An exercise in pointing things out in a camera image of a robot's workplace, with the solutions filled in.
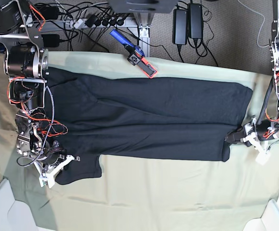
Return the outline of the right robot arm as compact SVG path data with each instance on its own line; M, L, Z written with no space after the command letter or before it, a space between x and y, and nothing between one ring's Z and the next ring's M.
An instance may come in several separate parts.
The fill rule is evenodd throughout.
M7 97L18 108L16 149L41 175L56 173L70 161L65 149L53 139L54 116L45 106L48 50L41 30L46 19L28 0L0 0L0 43L4 46L4 72L9 77Z

